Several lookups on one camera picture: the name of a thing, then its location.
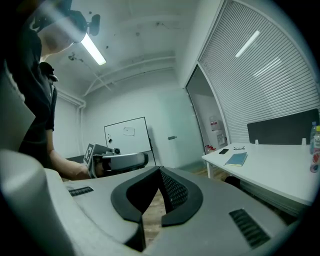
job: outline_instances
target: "black desk divider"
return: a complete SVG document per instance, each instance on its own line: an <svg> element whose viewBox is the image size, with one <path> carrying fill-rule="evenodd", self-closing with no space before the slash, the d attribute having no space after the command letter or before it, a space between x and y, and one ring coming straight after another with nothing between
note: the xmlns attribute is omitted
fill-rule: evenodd
<svg viewBox="0 0 320 256"><path fill-rule="evenodd" d="M247 124L250 143L269 145L300 145L302 139L310 144L312 122L319 125L317 108L297 114Z"/></svg>

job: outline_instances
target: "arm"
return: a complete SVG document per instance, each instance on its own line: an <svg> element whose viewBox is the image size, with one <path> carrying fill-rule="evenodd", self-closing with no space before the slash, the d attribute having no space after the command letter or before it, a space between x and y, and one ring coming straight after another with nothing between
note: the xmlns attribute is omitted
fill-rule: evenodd
<svg viewBox="0 0 320 256"><path fill-rule="evenodd" d="M90 179L88 168L78 162L69 161L61 157L54 148L53 130L46 130L47 151L53 168L64 178L70 180Z"/></svg>

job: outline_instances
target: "man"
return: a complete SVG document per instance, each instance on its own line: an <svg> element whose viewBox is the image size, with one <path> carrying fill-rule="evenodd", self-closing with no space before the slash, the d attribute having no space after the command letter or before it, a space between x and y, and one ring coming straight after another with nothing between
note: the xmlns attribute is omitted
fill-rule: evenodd
<svg viewBox="0 0 320 256"><path fill-rule="evenodd" d="M64 159L55 151L53 131L57 90L52 84L56 77L50 65L41 64L50 55L60 53L74 43L64 30L66 24L73 22L70 17L63 17L41 28L38 33L25 28L15 39L7 64L24 94L25 104L35 115L19 151L34 157L43 167L58 171L64 178L83 180L90 178L88 168ZM102 174L102 165L98 169L98 175Z"/></svg>

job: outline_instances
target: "table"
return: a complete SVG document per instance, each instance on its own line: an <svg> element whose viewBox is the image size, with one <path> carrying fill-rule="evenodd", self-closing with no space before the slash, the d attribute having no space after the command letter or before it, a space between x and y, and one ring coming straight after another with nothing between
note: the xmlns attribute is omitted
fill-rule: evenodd
<svg viewBox="0 0 320 256"><path fill-rule="evenodd" d="M234 147L245 150L234 150ZM320 174L310 171L309 145L255 145L232 143L202 158L227 173L263 189L310 206L317 194ZM225 165L233 154L247 152L242 167Z"/></svg>

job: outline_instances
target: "paper note on whiteboard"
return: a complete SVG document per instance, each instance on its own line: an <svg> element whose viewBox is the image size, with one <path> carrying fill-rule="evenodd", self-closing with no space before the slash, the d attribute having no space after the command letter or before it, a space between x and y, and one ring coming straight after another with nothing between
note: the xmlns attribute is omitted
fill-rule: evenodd
<svg viewBox="0 0 320 256"><path fill-rule="evenodd" d="M124 127L123 128L123 135L135 136L135 128L133 128L133 127Z"/></svg>

